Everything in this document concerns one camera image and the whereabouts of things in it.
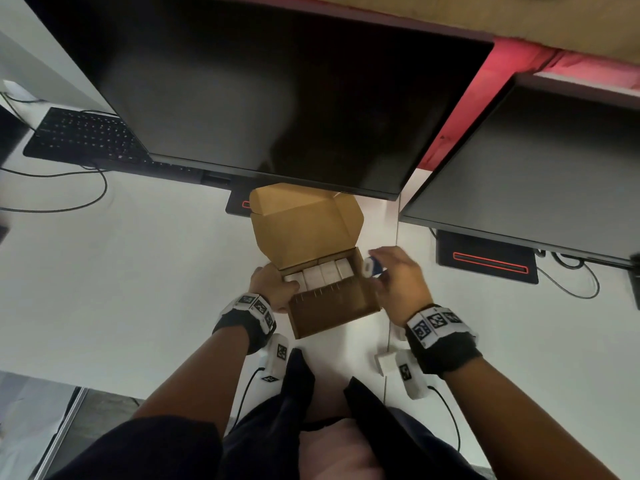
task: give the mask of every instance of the person's right arm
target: person's right arm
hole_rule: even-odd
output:
[[[370,254],[387,268],[373,281],[380,304],[391,322],[404,327],[433,304],[422,270],[398,247]],[[499,480],[617,479],[484,358],[471,358],[442,377]]]

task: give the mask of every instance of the dark sleeve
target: dark sleeve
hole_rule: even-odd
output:
[[[102,436],[51,480],[213,478],[222,445],[213,423],[175,416],[132,419]]]

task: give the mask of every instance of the open cardboard box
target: open cardboard box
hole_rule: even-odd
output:
[[[281,275],[347,258],[354,276],[294,295],[287,306],[295,338],[380,311],[371,283],[361,274],[355,247],[364,216],[353,195],[275,184],[251,192],[251,222],[260,250]]]

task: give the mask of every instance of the red outlined slot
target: red outlined slot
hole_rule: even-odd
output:
[[[464,261],[464,262],[469,262],[471,264],[478,264],[480,266],[503,269],[505,271],[511,271],[513,273],[520,273],[520,274],[529,273],[528,266],[523,266],[521,264],[514,264],[514,263],[504,262],[504,261],[496,261],[495,259],[483,258],[480,256],[473,256],[471,254],[455,252],[453,253],[453,259],[455,259],[456,261]]]

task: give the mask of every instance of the red rectangular outline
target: red rectangular outline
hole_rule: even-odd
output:
[[[509,269],[508,267],[496,266],[494,264],[486,264],[486,263],[482,263],[482,262],[469,261],[468,259],[460,259],[460,256],[468,257],[468,258],[480,259],[482,261],[491,261],[492,263],[497,263],[497,264],[508,264],[509,266],[519,267],[519,268],[523,269],[523,271],[519,271],[517,269]],[[478,266],[487,266],[487,267],[492,267],[492,268],[496,268],[496,269],[503,269],[505,271],[511,271],[512,273],[520,273],[520,274],[528,274],[529,273],[529,268],[527,266],[523,266],[521,264],[514,264],[514,263],[510,263],[510,262],[505,262],[505,261],[496,261],[495,259],[483,258],[482,256],[473,256],[472,254],[464,254],[464,253],[454,252],[453,253],[453,259],[455,259],[456,261],[464,261],[464,262],[468,262],[468,263],[471,263],[471,264],[477,264]]]

